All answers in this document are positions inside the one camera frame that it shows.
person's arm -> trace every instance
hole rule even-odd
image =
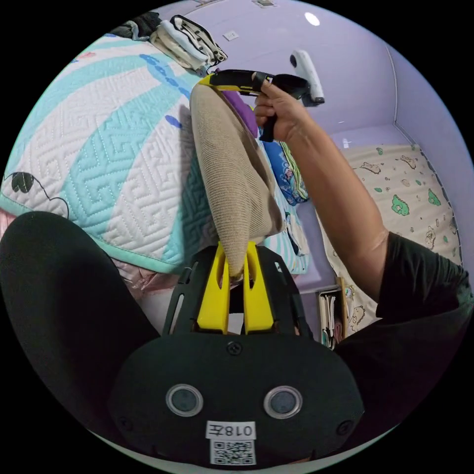
[[[287,145],[334,250],[357,286],[378,302],[389,232],[375,201],[309,116]]]

bedsheet with cartoon print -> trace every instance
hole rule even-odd
[[[342,153],[374,198],[389,231],[462,265],[453,209],[420,147],[381,145],[347,149]],[[377,304],[354,284],[324,230],[322,235],[329,263],[347,284],[347,335],[350,336],[377,319]]]

wall outlet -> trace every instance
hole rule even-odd
[[[235,31],[227,31],[227,33],[224,33],[224,38],[227,41],[232,41],[238,38],[238,34]]]

white device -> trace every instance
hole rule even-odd
[[[311,100],[309,97],[303,97],[305,107],[324,104],[324,92],[310,55],[302,49],[296,49],[290,56],[290,63],[295,68],[296,74],[310,83]]]

quilted bedspread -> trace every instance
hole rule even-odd
[[[0,207],[15,216],[60,214],[114,259],[179,271],[217,242],[189,111],[198,81],[148,42],[100,38],[59,74],[25,121]],[[286,249],[285,238],[266,244]],[[286,261],[293,273],[306,271],[307,259]]]

